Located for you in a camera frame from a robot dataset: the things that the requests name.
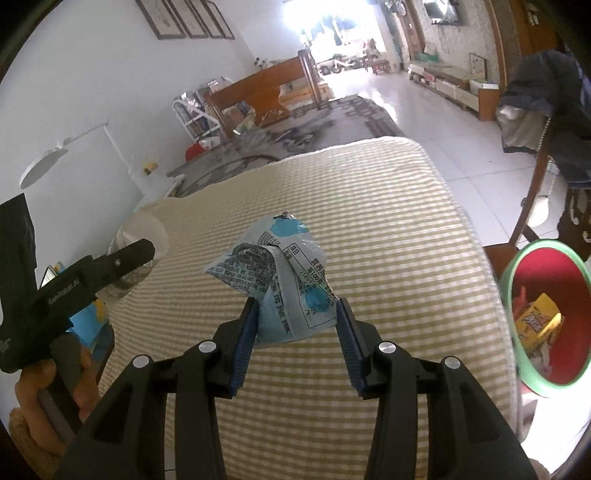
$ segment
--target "framed picture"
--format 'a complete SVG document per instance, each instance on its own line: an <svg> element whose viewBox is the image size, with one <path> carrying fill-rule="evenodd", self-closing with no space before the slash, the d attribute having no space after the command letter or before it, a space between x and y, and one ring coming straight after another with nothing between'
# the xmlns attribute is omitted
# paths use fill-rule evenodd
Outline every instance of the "framed picture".
<svg viewBox="0 0 591 480"><path fill-rule="evenodd" d="M230 30L230 26L228 25L228 22L226 22L226 19L223 17L223 15L220 12L220 9L217 7L217 5L210 0L206 0L205 6L207 7L207 10L209 10L209 13L211 14L211 16L214 18L214 20L217 22L217 24L222 29L222 33L223 33L224 38L227 38L229 40L234 40L235 39L234 34L232 33L232 30Z"/></svg>
<svg viewBox="0 0 591 480"><path fill-rule="evenodd" d="M168 0L168 3L190 38L208 38L209 34L203 26L203 21L187 0Z"/></svg>
<svg viewBox="0 0 591 480"><path fill-rule="evenodd" d="M135 0L154 30L156 38L185 38L185 33L178 24L170 7L164 0Z"/></svg>
<svg viewBox="0 0 591 480"><path fill-rule="evenodd" d="M212 16L209 12L209 8L205 5L205 2L202 0L187 0L199 18L203 21L203 25L205 25L205 30L212 38L226 38L224 37L222 27L217 23L217 20Z"/></svg>

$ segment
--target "white lamp shade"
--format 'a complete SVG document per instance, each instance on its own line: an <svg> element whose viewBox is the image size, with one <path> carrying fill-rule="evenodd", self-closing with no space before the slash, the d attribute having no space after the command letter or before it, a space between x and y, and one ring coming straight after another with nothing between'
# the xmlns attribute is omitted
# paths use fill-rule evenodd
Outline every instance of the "white lamp shade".
<svg viewBox="0 0 591 480"><path fill-rule="evenodd" d="M41 158L31 163L21 176L20 186L24 190L45 175L56 162L68 153L68 149L57 146L46 151Z"/></svg>

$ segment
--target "wooden furniture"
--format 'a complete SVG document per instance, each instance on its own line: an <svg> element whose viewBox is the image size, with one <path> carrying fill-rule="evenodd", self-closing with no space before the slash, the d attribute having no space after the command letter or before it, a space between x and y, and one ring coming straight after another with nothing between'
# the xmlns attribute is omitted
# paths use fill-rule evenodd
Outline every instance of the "wooden furniture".
<svg viewBox="0 0 591 480"><path fill-rule="evenodd" d="M493 84L481 84L469 71L443 62L414 60L408 66L408 75L411 80L458 103L462 108L478 112L480 121L495 120L496 106L501 98L498 85L495 85L496 88L481 87Z"/></svg>
<svg viewBox="0 0 591 480"><path fill-rule="evenodd" d="M531 209L534 207L535 198L538 196L540 187L544 181L546 169L550 160L548 146L550 145L553 131L553 123L548 119L544 132L542 133L540 150L536 157L535 170L531 179L530 189L527 193L527 197L525 197L525 203L521 209L521 214L519 215L515 229L511 234L511 238L509 238L509 242L506 244L488 245L484 247L497 278L500 278L509 262L518 252L517 242L521 235L524 235L530 242L534 242L540 238L530 226L527 225L527 220L530 217Z"/></svg>
<svg viewBox="0 0 591 480"><path fill-rule="evenodd" d="M383 73L390 73L392 69L390 68L390 62L386 59L377 59L372 60L369 62L369 66L374 74L378 74L380 72Z"/></svg>
<svg viewBox="0 0 591 480"><path fill-rule="evenodd" d="M246 101L256 110L255 125L265 127L280 122L289 116L288 109L279 103L281 85L301 78L306 79L313 102L318 107L322 102L322 96L317 84L316 68L308 50L300 50L298 56L293 59L273 65L211 93L206 96L206 100L220 119L228 138L232 138L237 125L223 113L224 109Z"/></svg>

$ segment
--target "crumpled snack wrapper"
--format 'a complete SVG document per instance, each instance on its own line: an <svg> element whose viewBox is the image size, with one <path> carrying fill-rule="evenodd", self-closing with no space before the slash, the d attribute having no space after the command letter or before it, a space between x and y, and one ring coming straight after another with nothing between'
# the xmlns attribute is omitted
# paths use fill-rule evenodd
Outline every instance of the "crumpled snack wrapper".
<svg viewBox="0 0 591 480"><path fill-rule="evenodd" d="M324 277L326 256L288 212L255 222L203 269L259 301L255 347L311 337L336 324L337 297Z"/></svg>

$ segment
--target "stool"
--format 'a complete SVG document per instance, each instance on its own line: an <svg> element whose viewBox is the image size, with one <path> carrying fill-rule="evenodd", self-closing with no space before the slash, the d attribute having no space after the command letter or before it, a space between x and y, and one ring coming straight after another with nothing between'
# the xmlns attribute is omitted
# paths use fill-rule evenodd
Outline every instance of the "stool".
<svg viewBox="0 0 591 480"><path fill-rule="evenodd" d="M386 59L374 60L371 62L371 69L376 75L379 72L390 73L390 62Z"/></svg>

